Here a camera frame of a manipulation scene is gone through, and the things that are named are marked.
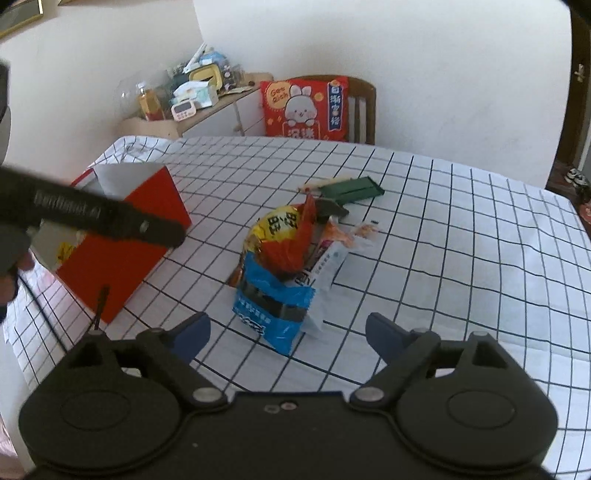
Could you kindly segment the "person's left hand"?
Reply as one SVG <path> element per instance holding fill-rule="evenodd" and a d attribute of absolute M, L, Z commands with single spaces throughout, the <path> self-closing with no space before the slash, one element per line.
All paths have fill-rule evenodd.
<path fill-rule="evenodd" d="M 4 322 L 7 315 L 8 305 L 16 298 L 18 294 L 18 273 L 30 271 L 34 268 L 35 261 L 30 251 L 27 251 L 23 257 L 18 260 L 14 266 L 10 267 L 8 272 L 1 275 L 0 282 L 0 321 Z"/>

